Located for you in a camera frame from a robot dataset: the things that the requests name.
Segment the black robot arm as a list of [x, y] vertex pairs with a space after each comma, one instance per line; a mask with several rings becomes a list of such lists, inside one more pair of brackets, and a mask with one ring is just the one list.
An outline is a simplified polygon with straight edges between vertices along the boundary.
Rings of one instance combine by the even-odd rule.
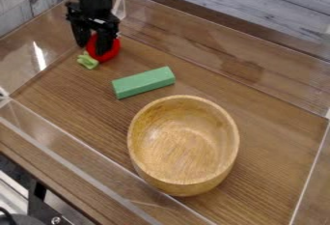
[[84, 47], [95, 32], [95, 54], [102, 56], [113, 49], [119, 33], [121, 19], [113, 14], [113, 0], [67, 2], [66, 8], [76, 44]]

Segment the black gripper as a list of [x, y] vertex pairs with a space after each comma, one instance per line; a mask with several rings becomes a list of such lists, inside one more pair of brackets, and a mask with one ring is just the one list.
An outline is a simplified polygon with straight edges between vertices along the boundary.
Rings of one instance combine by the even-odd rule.
[[76, 44], [84, 47], [91, 29], [97, 30], [95, 53], [103, 55], [113, 49], [119, 32], [121, 19], [113, 14], [113, 0], [78, 0], [66, 7]]

